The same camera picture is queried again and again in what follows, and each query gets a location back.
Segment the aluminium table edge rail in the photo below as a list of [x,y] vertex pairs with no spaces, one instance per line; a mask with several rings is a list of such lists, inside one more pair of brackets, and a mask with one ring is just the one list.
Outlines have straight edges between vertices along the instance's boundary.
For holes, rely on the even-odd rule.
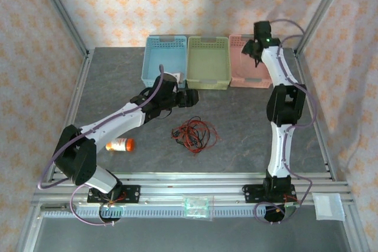
[[301,82],[306,85],[307,90],[312,96],[311,99],[307,99],[307,102],[309,105],[309,112],[311,114],[311,117],[315,119],[313,127],[317,135],[317,139],[318,139],[318,143],[321,149],[321,154],[322,154],[325,168],[327,172],[330,174],[331,180],[334,182],[338,181],[338,177],[334,170],[333,162],[331,160],[330,152],[325,142],[325,136],[320,127],[320,121],[319,121],[318,115],[321,113],[321,108],[320,108],[319,103],[317,102],[317,92],[315,91],[315,87],[314,87],[311,75],[310,73],[308,73],[309,69],[306,65],[306,61],[303,56],[298,55],[296,51],[293,51],[293,55],[294,55],[296,67],[298,69]]
[[66,114],[66,118],[65,118],[62,130],[64,130],[66,126],[73,124],[75,121],[79,104],[80,104],[80,99],[82,97],[84,85],[87,79],[87,75],[89,73],[89,68],[90,68],[94,53],[95,53],[94,49],[89,50],[83,58],[82,65],[80,67],[79,73],[76,78],[74,90],[71,95],[69,108],[67,110],[67,114]]

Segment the aluminium rail frame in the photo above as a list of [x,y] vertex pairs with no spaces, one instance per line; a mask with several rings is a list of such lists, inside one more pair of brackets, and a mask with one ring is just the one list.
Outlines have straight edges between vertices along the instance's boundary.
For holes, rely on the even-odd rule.
[[[141,187],[142,205],[176,206],[184,197],[211,197],[218,206],[245,205],[242,188],[247,184],[260,185],[265,174],[257,173],[131,173],[118,174],[125,185]],[[340,194],[343,204],[354,202],[346,181],[333,181],[329,173],[304,174],[303,179],[293,178],[292,184],[298,199],[305,198],[312,205],[312,193]]]

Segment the clear plastic bag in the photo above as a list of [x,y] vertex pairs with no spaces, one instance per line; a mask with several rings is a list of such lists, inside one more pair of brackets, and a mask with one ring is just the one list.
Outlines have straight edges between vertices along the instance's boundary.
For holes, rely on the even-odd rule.
[[213,207],[213,196],[184,196],[183,217],[189,220],[212,221]]

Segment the green plastic basket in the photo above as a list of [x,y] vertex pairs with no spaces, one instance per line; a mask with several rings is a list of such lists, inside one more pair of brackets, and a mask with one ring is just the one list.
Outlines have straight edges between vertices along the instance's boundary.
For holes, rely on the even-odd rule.
[[231,81],[227,37],[188,38],[187,86],[197,90],[225,90]]

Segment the pink plastic basket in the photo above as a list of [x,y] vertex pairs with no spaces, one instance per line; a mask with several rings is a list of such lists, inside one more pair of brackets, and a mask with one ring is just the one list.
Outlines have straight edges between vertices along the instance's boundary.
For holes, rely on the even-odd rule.
[[263,63],[255,66],[253,58],[242,54],[243,47],[251,38],[251,35],[235,34],[229,36],[230,87],[268,89],[272,84],[272,80],[266,66]]

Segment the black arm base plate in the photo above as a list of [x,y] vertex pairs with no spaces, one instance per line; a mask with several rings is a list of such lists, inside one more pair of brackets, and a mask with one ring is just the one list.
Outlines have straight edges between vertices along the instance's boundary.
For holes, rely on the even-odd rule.
[[266,189],[262,184],[251,184],[243,186],[242,192],[246,203],[285,203],[298,200],[294,185],[290,185],[288,189]]
[[87,196],[87,203],[101,204],[137,204],[140,197],[140,185],[117,185],[109,193],[91,188]]

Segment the orange pill bottle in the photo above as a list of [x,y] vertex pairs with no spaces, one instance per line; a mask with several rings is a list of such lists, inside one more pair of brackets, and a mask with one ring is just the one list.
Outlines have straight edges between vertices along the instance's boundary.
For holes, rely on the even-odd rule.
[[135,148],[135,140],[132,138],[116,138],[105,146],[108,151],[132,152]]

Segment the blue plastic basket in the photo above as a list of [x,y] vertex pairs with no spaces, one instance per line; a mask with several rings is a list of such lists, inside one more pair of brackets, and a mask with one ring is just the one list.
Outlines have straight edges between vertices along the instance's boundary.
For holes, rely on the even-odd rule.
[[187,37],[185,35],[150,35],[146,39],[141,80],[145,87],[152,87],[159,76],[159,66],[165,73],[180,73],[179,88],[186,87]]

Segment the aluminium frame post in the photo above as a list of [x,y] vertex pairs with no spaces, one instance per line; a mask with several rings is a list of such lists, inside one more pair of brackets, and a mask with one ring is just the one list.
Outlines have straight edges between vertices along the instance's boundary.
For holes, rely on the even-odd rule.
[[80,36],[71,16],[69,15],[66,7],[63,4],[62,0],[50,0],[54,9],[57,11],[58,15],[60,16],[63,24],[67,28],[70,36],[72,37],[77,49],[83,56],[87,56],[89,54],[89,50],[86,47],[82,37]]
[[311,20],[310,20],[310,22],[309,22],[309,24],[308,24],[308,26],[305,30],[304,36],[299,41],[297,48],[294,49],[295,55],[297,57],[299,57],[301,54],[304,53],[305,47],[309,43],[311,37],[315,34],[315,30],[317,29],[317,27],[321,23],[325,13],[327,12],[327,10],[330,7],[332,1],[333,0],[321,0],[320,1],[320,4],[315,11],[315,14],[311,18]]

